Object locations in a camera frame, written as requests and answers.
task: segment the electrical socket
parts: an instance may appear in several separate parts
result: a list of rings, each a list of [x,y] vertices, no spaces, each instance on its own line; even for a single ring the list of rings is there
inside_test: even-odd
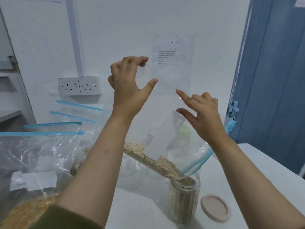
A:
[[[102,93],[98,76],[78,77],[78,83],[82,95],[100,95]]]
[[[80,96],[81,89],[77,77],[58,78],[59,92],[62,96]]]

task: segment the olive green sleeve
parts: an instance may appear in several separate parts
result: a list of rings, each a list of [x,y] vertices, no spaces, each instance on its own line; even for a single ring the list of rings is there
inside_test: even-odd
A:
[[[51,205],[41,218],[29,229],[102,229],[97,223],[68,211],[58,205]]]

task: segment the person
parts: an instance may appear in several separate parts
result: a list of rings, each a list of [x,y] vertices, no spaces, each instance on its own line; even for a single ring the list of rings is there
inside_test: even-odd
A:
[[[108,81],[115,93],[112,115],[79,172],[31,229],[105,228],[127,131],[158,81],[150,80],[142,90],[137,87],[137,66],[145,66],[147,61],[148,57],[131,56],[111,65]],[[207,92],[191,97],[176,92],[197,113],[194,116],[184,108],[177,109],[217,155],[248,227],[305,228],[305,217],[227,135],[217,110],[218,100]]]

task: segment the tabletop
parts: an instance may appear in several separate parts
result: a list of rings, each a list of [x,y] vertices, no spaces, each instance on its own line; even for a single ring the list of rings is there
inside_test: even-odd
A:
[[[305,180],[249,144],[239,147],[265,174],[273,185],[305,214]],[[226,223],[208,218],[197,205],[195,219],[189,225],[174,223],[168,214],[166,199],[168,179],[162,178],[142,164],[124,156],[106,229],[171,229],[171,228],[248,228],[239,210],[219,161],[211,156],[200,170],[199,200],[206,194],[223,198],[231,209]]]

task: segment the pink lid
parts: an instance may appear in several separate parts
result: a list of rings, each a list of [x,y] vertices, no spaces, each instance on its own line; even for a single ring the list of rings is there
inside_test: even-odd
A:
[[[203,196],[200,204],[204,213],[215,222],[225,223],[230,219],[230,208],[221,197],[207,194]]]

